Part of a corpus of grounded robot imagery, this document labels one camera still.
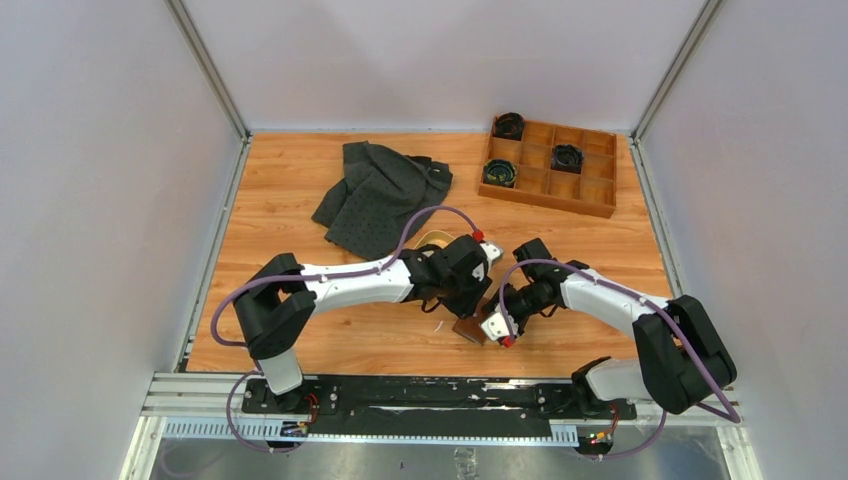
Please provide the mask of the oval wooden card tray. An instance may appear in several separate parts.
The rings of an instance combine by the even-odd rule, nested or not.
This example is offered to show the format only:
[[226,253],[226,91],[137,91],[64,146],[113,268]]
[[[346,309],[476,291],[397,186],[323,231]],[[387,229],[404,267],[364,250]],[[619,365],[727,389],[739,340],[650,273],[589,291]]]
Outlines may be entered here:
[[448,247],[456,237],[442,230],[431,230],[425,233],[414,246],[415,250],[433,251]]

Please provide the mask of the brown leather card holder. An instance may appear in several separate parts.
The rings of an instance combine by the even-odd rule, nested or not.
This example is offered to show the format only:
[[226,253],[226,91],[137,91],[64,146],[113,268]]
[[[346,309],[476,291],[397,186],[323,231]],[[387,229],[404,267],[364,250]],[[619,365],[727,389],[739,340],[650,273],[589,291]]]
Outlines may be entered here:
[[488,341],[488,336],[483,331],[481,324],[488,316],[486,305],[489,301],[489,297],[482,297],[474,313],[467,318],[457,319],[453,324],[452,331],[475,345],[483,346]]

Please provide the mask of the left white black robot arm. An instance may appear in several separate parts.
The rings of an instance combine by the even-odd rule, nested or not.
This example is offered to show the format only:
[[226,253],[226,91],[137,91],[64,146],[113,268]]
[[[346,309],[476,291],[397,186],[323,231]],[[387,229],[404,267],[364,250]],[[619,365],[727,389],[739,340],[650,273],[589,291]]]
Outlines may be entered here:
[[307,322],[329,311],[371,303],[418,302],[469,318],[492,284],[502,249],[479,233],[444,247],[403,248],[395,256],[346,265],[300,264],[290,254],[272,259],[233,301],[248,353],[283,413],[298,411],[306,386],[294,345]]

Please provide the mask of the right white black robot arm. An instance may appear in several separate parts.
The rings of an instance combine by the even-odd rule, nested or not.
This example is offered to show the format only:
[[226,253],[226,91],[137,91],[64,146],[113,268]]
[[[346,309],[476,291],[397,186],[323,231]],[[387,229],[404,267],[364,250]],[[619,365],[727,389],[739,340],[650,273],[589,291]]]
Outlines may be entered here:
[[617,400],[652,401],[681,414],[709,396],[722,405],[722,389],[738,377],[703,304],[690,295],[666,299],[625,287],[579,261],[556,260],[546,244],[532,239],[514,250],[527,285],[502,282],[485,306],[480,326],[504,347],[514,344],[534,315],[555,309],[588,314],[631,338],[634,359],[601,357],[571,375],[570,403],[596,417]]

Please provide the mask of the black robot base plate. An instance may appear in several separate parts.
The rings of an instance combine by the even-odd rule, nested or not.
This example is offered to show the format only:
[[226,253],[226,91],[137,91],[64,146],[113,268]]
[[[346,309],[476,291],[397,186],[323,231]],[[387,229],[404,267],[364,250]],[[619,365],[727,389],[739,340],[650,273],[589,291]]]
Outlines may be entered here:
[[506,378],[321,375],[275,395],[250,379],[240,411],[305,417],[314,434],[424,437],[548,437],[556,421],[633,420],[625,400],[581,408],[567,381]]

